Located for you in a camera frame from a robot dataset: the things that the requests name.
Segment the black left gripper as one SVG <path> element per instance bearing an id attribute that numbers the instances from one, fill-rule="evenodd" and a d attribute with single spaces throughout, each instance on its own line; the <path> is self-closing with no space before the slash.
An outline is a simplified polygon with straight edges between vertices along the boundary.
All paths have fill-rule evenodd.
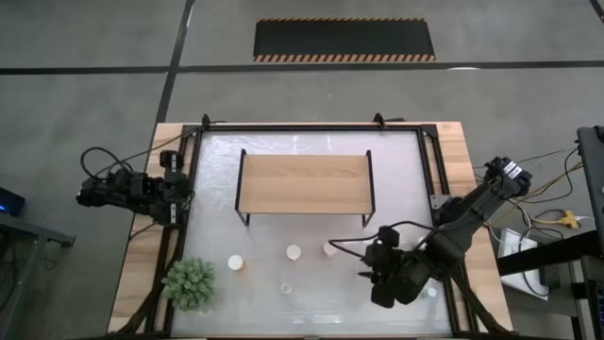
<path id="1" fill-rule="evenodd" d="M 172 226 L 177 224 L 179 206 L 182 204 L 181 207 L 190 207 L 194 199 L 193 183 L 182 173 L 184 161 L 178 151 L 161 151 L 159 163 L 164 168 L 160 185 L 162 208 L 159 223 L 162 226 Z M 186 199 L 185 190 L 190 190 Z"/>

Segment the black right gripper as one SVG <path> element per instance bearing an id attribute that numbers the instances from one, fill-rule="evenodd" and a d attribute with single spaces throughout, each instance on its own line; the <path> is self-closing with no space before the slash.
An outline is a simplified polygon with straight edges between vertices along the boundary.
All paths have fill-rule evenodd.
<path id="1" fill-rule="evenodd" d="M 390 226 L 378 229 L 377 239 L 365 249 L 363 262 L 372 271 L 361 271 L 359 276 L 373 283 L 371 301 L 385 307 L 394 307 L 394 281 L 401 268 L 400 235 Z"/>

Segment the white plastic table cover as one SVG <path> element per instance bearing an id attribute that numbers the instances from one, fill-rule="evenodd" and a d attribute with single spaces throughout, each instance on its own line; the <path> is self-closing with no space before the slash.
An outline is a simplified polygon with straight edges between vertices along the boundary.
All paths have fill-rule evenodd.
<path id="1" fill-rule="evenodd" d="M 276 155 L 363 155 L 372 152 L 377 210 L 363 227 L 357 215 L 255 214 L 245 226 L 234 210 L 241 151 Z M 215 267 L 210 303 L 178 311 L 172 334 L 189 335 L 417 335 L 450 331 L 442 285 L 436 298 L 419 297 L 385 309 L 371 299 L 360 255 L 379 226 L 396 227 L 409 249 L 431 222 L 416 135 L 410 131 L 231 132 L 206 134 L 201 143 L 195 197 L 184 256 Z M 338 253 L 328 258 L 323 244 Z M 301 257 L 291 261 L 288 245 Z M 232 271 L 227 259 L 244 258 Z M 293 291 L 284 296 L 282 283 Z"/>

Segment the green artificial potted plant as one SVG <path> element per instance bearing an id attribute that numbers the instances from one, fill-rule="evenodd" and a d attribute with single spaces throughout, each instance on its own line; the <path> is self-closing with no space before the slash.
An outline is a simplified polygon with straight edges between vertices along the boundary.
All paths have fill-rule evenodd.
<path id="1" fill-rule="evenodd" d="M 201 258 L 183 259 L 168 269 L 161 279 L 163 296 L 180 311 L 198 310 L 209 303 L 215 293 L 215 267 Z"/>

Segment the white flat box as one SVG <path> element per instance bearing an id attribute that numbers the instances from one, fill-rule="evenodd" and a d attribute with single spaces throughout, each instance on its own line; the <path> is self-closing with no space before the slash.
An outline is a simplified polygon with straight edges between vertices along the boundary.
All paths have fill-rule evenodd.
<path id="1" fill-rule="evenodd" d="M 517 231 L 503 229 L 499 236 L 497 258 L 500 259 L 538 246 L 536 241 L 529 238 L 524 237 L 523 240 L 520 240 L 521 236 L 522 234 Z M 501 275 L 500 279 L 504 286 L 548 301 L 549 288 L 541 284 L 541 277 L 538 269 L 506 276 Z"/>

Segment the grey metal desk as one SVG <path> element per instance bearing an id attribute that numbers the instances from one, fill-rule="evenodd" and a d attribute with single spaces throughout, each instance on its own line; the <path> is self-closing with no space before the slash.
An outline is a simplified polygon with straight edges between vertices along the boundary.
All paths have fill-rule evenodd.
<path id="1" fill-rule="evenodd" d="M 0 340 L 10 340 L 23 314 L 48 242 L 72 247 L 76 237 L 0 213 Z"/>

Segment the black device blue light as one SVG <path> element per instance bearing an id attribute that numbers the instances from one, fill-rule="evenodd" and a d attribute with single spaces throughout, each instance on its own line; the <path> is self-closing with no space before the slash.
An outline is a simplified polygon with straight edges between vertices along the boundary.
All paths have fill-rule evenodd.
<path id="1" fill-rule="evenodd" d="M 22 196 L 0 187 L 0 213 L 18 217 L 24 205 L 25 199 Z"/>

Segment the black hazard-striped floor mat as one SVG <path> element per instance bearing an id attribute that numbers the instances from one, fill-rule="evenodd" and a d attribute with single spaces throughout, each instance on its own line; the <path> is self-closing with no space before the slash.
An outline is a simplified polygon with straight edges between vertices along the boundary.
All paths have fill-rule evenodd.
<path id="1" fill-rule="evenodd" d="M 253 61 L 263 63 L 432 62 L 428 23 L 401 18 L 263 18 Z"/>

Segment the wooden shelf black metal frame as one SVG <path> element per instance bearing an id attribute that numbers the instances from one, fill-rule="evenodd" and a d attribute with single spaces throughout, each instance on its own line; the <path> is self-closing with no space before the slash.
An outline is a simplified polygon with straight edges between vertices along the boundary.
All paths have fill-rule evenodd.
<path id="1" fill-rule="evenodd" d="M 261 155 L 241 151 L 234 210 L 252 214 L 358 215 L 366 227 L 377 206 L 372 152 L 363 155 Z"/>

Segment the black aluminium table frame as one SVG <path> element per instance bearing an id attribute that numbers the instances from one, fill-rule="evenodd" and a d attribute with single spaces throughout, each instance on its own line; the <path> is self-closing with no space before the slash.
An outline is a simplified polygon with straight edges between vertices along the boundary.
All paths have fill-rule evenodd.
<path id="1" fill-rule="evenodd" d="M 460 122 L 387 122 L 386 128 L 428 128 L 438 134 L 438 140 L 428 148 L 430 174 L 438 176 L 432 181 L 436 189 L 455 196 L 469 193 L 478 185 L 471 174 L 472 164 Z M 310 132 L 319 128 L 334 131 L 337 128 L 369 128 L 380 131 L 377 122 L 361 123 L 212 123 L 208 129 L 217 128 L 269 128 L 276 132 L 293 128 Z M 201 145 L 199 139 L 204 130 L 200 123 L 159 123 L 156 125 L 144 169 L 155 176 L 160 173 L 159 153 L 185 144 L 185 164 L 189 165 L 193 152 Z M 107 326 L 107 334 L 113 335 L 123 328 L 140 309 L 151 291 L 156 267 L 166 265 L 176 253 L 177 230 L 163 232 L 154 227 L 143 233 L 143 239 L 126 247 L 126 255 Z M 464 270 L 467 281 L 487 311 L 508 330 L 512 321 L 503 286 L 496 268 L 490 232 L 482 228 L 473 238 L 473 245 L 465 258 Z"/>

